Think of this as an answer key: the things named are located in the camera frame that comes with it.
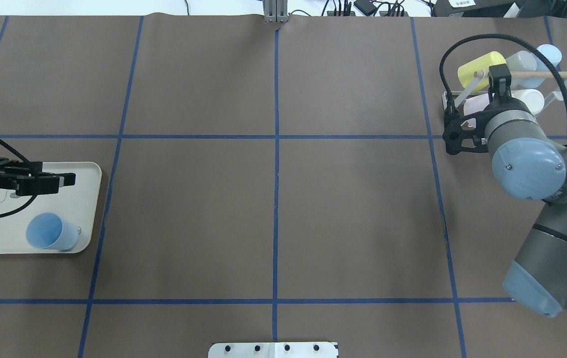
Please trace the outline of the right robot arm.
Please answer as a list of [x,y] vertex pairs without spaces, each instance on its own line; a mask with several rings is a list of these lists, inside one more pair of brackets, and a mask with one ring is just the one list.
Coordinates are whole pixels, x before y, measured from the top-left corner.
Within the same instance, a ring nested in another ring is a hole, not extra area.
[[567,145],[548,138],[528,107],[514,97],[494,99],[470,118],[444,105],[445,149],[488,153],[500,187],[520,201],[544,204],[504,277],[504,292],[551,319],[567,311]]

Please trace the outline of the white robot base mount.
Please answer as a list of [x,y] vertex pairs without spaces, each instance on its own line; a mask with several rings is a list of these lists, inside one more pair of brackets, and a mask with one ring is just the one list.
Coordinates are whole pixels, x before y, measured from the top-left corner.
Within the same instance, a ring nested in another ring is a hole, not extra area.
[[209,358],[338,358],[332,342],[256,342],[211,345]]

